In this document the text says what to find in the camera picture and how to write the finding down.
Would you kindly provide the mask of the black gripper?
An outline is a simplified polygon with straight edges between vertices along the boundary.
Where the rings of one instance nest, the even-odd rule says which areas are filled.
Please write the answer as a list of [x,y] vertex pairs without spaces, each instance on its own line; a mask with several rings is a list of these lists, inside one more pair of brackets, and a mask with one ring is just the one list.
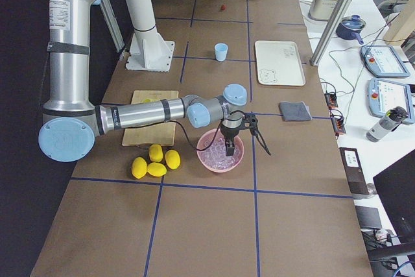
[[264,137],[258,129],[258,120],[255,114],[237,110],[232,112],[220,124],[220,132],[225,139],[225,153],[227,157],[234,155],[234,138],[239,134],[240,130],[249,130],[262,149],[269,156],[272,155]]

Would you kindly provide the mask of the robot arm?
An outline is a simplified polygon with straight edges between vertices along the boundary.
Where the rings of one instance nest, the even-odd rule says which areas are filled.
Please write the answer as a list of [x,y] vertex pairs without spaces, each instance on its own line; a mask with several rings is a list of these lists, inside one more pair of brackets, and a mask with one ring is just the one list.
[[248,129],[261,146],[265,140],[254,114],[243,110],[246,89],[227,85],[212,99],[186,95],[176,99],[95,106],[89,101],[90,8],[96,0],[49,0],[50,98],[43,105],[43,126],[38,135],[42,152],[59,162],[83,158],[97,136],[122,128],[143,128],[188,118],[195,128],[217,123],[232,155],[234,139]]

